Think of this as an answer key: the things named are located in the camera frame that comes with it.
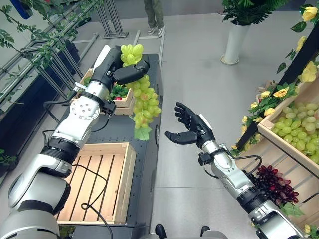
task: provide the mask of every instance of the sneaker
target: sneaker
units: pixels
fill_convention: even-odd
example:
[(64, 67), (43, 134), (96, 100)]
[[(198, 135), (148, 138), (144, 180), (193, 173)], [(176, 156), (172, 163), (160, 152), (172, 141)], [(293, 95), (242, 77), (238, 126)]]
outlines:
[(162, 28), (159, 28), (159, 31), (158, 31), (159, 38), (163, 36), (164, 32), (165, 32), (165, 26), (163, 26)]
[(148, 30), (148, 35), (149, 36), (153, 35), (157, 30), (158, 30), (158, 26), (151, 28), (150, 30)]

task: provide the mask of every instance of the gray pants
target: gray pants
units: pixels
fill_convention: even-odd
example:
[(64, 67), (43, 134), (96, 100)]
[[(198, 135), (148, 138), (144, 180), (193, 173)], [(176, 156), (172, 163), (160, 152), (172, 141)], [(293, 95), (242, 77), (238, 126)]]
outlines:
[(163, 6), (160, 0), (144, 0), (145, 12), (149, 18), (150, 28), (164, 27)]

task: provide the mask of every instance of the wooden fruit crate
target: wooden fruit crate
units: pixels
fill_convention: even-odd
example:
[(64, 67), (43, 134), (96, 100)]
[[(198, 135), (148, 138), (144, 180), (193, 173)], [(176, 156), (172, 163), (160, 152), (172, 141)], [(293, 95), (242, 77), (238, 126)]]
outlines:
[[(93, 69), (90, 68), (83, 78), (81, 79), (80, 83), (83, 84), (83, 81), (85, 78), (90, 77), (93, 75)], [(123, 97), (121, 100), (114, 100), (116, 104), (116, 109), (114, 114), (116, 115), (127, 115), (130, 116), (133, 113), (133, 107), (134, 107), (134, 95), (133, 90), (129, 88), (128, 94), (126, 97)]]
[[(297, 196), (299, 202), (296, 205), (305, 214), (298, 218), (290, 216), (291, 220), (301, 229), (304, 228), (305, 224), (313, 224), (319, 227), (319, 179), (310, 174), (266, 138), (259, 144), (252, 146), (247, 152), (241, 154), (241, 156), (248, 155), (261, 156), (263, 165), (266, 167), (272, 165), (273, 168), (277, 168), (280, 173), (283, 173), (283, 178), (291, 180), (290, 185), (294, 188), (295, 192), (299, 193)], [(257, 163), (253, 159), (236, 161), (236, 165), (247, 172), (255, 168)]]
[(96, 174), (73, 166), (66, 179), (71, 184), (71, 193), (63, 210), (56, 216), (60, 224), (103, 224), (92, 210), (83, 210), (82, 203), (91, 204), (109, 224), (125, 224), (136, 153), (129, 143), (86, 144), (73, 164), (83, 165)]
[(297, 160), (300, 164), (310, 170), (316, 176), (319, 176), (319, 165), (310, 160), (296, 148), (284, 141), (278, 135), (273, 133), (271, 129), (275, 126), (277, 119), (282, 112), (282, 109), (288, 106), (291, 102), (319, 102), (319, 77), (311, 83), (301, 83), (298, 86), (299, 93), (295, 97), (289, 97), (282, 101), (277, 107), (274, 114), (266, 116), (259, 124), (258, 131), (286, 154)]

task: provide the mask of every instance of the blue object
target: blue object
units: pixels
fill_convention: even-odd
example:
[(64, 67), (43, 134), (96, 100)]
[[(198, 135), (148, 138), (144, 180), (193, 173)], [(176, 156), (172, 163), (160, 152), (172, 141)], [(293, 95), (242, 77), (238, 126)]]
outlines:
[(33, 12), (29, 8), (29, 6), (24, 3), (21, 3), (20, 0), (10, 0), (10, 2), (23, 19), (28, 19), (33, 15)]

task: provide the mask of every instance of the potted plant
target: potted plant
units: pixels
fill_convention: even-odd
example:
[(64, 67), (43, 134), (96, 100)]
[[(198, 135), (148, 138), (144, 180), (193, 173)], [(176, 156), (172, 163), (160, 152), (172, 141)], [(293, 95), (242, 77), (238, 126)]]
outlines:
[(14, 170), (17, 163), (17, 157), (5, 155), (4, 150), (0, 149), (0, 177), (2, 177), (5, 172)]
[(275, 9), (285, 5), (289, 0), (223, 0), (225, 17), (232, 19), (228, 36), (226, 53), (220, 60), (226, 65), (239, 62), (239, 53), (251, 24), (264, 21)]

